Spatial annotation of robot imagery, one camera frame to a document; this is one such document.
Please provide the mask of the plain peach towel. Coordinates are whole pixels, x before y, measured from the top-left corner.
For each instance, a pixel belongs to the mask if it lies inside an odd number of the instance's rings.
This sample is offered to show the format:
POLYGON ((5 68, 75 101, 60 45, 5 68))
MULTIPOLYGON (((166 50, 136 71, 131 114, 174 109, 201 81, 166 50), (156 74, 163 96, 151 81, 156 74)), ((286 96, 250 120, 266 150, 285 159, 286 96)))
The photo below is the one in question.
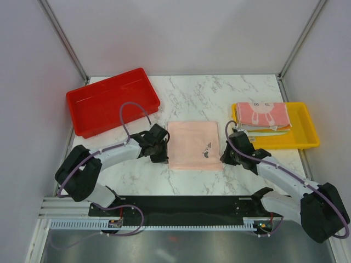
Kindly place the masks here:
POLYGON ((222 171, 217 122, 169 122, 169 168, 222 171))

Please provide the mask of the pink striped towel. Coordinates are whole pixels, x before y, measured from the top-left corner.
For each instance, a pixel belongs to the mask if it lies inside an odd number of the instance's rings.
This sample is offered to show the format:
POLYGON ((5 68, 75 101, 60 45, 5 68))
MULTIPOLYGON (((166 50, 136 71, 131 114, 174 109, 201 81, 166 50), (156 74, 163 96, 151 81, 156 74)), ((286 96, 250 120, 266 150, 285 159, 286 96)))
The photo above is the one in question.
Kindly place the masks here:
POLYGON ((283 102, 238 102, 237 120, 240 124, 257 127, 286 127, 290 125, 287 106, 283 102))

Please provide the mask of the grey towel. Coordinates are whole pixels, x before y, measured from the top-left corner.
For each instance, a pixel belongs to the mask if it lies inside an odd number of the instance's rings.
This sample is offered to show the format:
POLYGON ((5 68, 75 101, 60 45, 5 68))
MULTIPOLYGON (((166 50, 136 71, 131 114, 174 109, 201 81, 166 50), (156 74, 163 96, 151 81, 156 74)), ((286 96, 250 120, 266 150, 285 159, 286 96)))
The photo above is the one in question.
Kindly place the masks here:
POLYGON ((247 130, 247 131, 253 131, 253 130, 258 130, 259 127, 252 126, 252 125, 246 125, 246 124, 239 124, 239 128, 247 130))

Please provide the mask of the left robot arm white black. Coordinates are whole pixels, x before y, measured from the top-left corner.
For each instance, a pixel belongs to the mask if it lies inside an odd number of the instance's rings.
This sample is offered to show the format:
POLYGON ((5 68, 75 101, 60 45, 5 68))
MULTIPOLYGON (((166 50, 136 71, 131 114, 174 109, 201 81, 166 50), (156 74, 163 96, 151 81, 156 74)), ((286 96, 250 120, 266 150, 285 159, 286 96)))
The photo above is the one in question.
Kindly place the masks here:
POLYGON ((117 164, 149 157, 152 163, 168 163, 167 144, 170 133, 158 124, 150 130, 128 134, 127 139, 100 149, 90 150, 75 146, 55 173, 60 185, 58 196, 70 197, 75 202, 89 201, 101 207, 108 216, 119 212, 117 194, 98 183, 105 169, 117 164))

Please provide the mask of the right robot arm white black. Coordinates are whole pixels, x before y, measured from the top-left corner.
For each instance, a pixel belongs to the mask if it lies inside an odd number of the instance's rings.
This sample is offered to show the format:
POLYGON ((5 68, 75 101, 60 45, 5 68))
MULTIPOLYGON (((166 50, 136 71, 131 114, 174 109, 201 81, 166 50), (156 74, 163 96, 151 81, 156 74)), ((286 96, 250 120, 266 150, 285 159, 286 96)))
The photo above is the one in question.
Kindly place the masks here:
POLYGON ((251 202, 257 216, 267 212, 279 214, 301 225, 315 242, 331 237, 346 239, 350 235, 350 217, 336 187, 304 179, 274 158, 268 151, 255 149, 242 131, 227 134, 227 146, 220 160, 228 165, 240 165, 281 188, 281 195, 262 190, 251 202))

